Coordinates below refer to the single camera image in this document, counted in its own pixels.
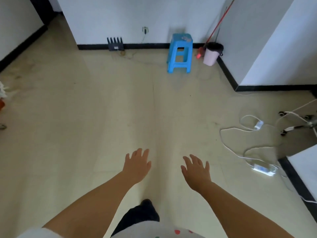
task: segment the red object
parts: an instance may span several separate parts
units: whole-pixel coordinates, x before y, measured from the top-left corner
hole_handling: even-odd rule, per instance
[[[232,2],[230,3],[230,6],[228,7],[228,9],[224,12],[222,18],[219,20],[217,26],[215,27],[215,29],[213,30],[213,32],[211,33],[211,35],[209,36],[209,38],[207,39],[207,41],[205,42],[203,47],[198,48],[198,54],[196,55],[196,58],[199,59],[201,56],[204,56],[205,54],[205,50],[206,50],[206,45],[209,42],[209,40],[211,39],[212,35],[215,33],[215,31],[217,30],[218,26],[220,25],[220,23],[222,22],[222,20],[224,19],[224,17],[226,16],[227,12],[229,11],[230,7],[232,6],[233,2],[235,0],[232,0]]]
[[[0,110],[5,106],[5,103],[3,102],[2,99],[0,99]]]

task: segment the black pants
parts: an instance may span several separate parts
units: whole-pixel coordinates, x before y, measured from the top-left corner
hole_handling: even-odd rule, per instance
[[[142,202],[140,205],[129,209],[129,211],[122,217],[111,236],[130,227],[131,225],[147,220],[159,221],[159,214],[156,212],[150,201]]]

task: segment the broom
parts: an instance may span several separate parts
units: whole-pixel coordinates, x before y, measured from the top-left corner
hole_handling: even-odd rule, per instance
[[[222,18],[219,20],[217,26],[215,27],[215,29],[213,30],[213,32],[211,33],[211,35],[209,36],[208,40],[206,41],[206,43],[204,44],[204,46],[198,48],[198,53],[196,55],[196,58],[199,59],[201,56],[205,55],[205,51],[206,51],[206,46],[207,43],[209,42],[209,40],[211,39],[212,35],[215,33],[216,29],[218,28],[218,26],[220,25],[220,23],[222,22],[222,20],[224,19],[225,15],[227,14],[227,12],[229,11],[230,7],[232,6],[233,2],[235,0],[232,0],[232,2],[230,3],[230,6],[228,7],[228,9],[224,12]]]

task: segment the black trash bag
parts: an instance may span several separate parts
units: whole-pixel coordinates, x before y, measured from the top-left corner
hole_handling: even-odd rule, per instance
[[[218,42],[209,42],[206,48],[213,52],[219,52],[219,56],[222,56],[222,52],[224,51],[224,46]]]

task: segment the forearm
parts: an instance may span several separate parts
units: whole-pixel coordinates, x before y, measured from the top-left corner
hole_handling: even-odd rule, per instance
[[[64,238],[102,238],[132,186],[120,172],[76,200],[43,227]]]
[[[276,223],[213,182],[204,184],[199,193],[208,202],[230,238],[293,238]]]

